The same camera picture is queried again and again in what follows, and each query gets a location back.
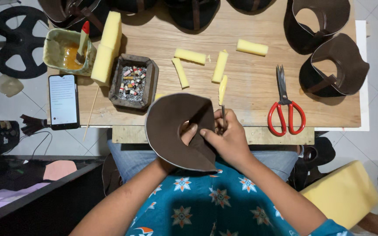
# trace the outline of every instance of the ashtray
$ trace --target ashtray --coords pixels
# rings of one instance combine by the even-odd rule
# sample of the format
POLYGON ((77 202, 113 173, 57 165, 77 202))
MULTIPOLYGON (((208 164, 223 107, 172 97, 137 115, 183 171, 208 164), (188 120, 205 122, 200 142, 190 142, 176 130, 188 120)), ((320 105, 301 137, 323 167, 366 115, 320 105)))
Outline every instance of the ashtray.
POLYGON ((116 62, 109 100, 123 108, 147 110, 154 101, 158 66, 148 57, 122 53, 116 62))

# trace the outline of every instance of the scissors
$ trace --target scissors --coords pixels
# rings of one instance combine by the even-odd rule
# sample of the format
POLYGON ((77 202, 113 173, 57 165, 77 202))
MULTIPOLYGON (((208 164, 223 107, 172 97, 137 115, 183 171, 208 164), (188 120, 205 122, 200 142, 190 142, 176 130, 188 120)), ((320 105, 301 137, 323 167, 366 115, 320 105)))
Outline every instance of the scissors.
POLYGON ((284 115, 282 114, 281 105, 288 105, 288 128, 292 135, 299 134, 303 131, 304 126, 306 125, 306 115, 304 115, 303 109, 299 105, 297 105, 294 101, 288 100, 287 96, 287 89, 285 86, 285 74, 284 74, 284 66, 276 66, 276 79, 278 83, 278 92, 279 92, 279 102, 275 102, 273 106, 269 110, 268 114, 268 126, 270 132, 277 136, 282 137, 287 132, 287 126, 285 125, 284 115), (293 107, 300 113, 301 116, 301 126, 297 131, 293 129, 293 107), (282 132, 278 133, 272 126, 272 114, 275 109, 278 109, 278 116, 279 120, 281 121, 281 129, 282 132))

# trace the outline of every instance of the black reel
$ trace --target black reel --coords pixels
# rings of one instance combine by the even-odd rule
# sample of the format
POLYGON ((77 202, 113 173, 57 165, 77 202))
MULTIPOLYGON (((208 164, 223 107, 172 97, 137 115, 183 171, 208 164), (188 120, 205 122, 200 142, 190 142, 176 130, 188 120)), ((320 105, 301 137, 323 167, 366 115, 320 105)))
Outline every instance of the black reel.
POLYGON ((3 48, 0 50, 0 72, 14 78, 35 78, 47 71, 45 63, 37 65, 33 58, 33 50, 43 47, 45 37, 33 35, 33 28, 37 21, 41 20, 46 25, 47 17, 39 9, 28 6, 11 7, 0 12, 0 35, 6 38, 3 48), (10 29, 6 22, 17 16, 26 16, 19 27, 10 29), (5 63, 13 55, 20 55, 26 69, 18 71, 8 67, 5 63))

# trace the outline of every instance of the red scissors handle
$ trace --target red scissors handle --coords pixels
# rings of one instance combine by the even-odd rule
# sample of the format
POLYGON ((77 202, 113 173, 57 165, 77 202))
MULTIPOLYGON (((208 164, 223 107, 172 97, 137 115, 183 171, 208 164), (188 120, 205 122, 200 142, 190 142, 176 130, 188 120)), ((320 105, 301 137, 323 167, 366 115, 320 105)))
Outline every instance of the red scissors handle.
POLYGON ((291 101, 291 102, 292 103, 288 105, 288 129, 292 135, 296 135, 296 134, 299 134, 301 131, 303 131, 304 126, 306 125, 306 115, 304 114, 303 109, 301 109, 301 107, 297 103, 295 103, 294 101, 291 101), (297 131, 294 131, 293 129, 293 107, 300 113, 300 116, 301 116, 301 126, 297 131))
POLYGON ((285 135, 285 133, 287 132, 287 126, 285 125, 285 120, 284 120, 284 115, 282 114, 282 110, 281 110, 281 104, 278 104, 278 102, 275 102, 273 104, 273 106, 270 108, 269 110, 269 113, 268 113, 268 127, 269 127, 269 130, 270 132, 277 136, 277 137, 282 137, 285 135), (281 121, 281 129, 282 129, 282 132, 281 133, 278 133, 272 126, 272 114, 273 112, 275 111, 275 109, 277 108, 278 110, 278 116, 279 116, 279 120, 281 121))

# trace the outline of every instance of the phone screen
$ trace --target phone screen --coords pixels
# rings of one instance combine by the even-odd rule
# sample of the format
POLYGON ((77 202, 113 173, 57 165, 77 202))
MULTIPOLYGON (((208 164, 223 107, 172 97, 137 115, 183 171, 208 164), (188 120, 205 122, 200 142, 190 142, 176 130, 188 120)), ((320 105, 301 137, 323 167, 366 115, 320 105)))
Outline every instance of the phone screen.
POLYGON ((77 123, 74 75, 50 76, 49 91, 52 125, 77 123))

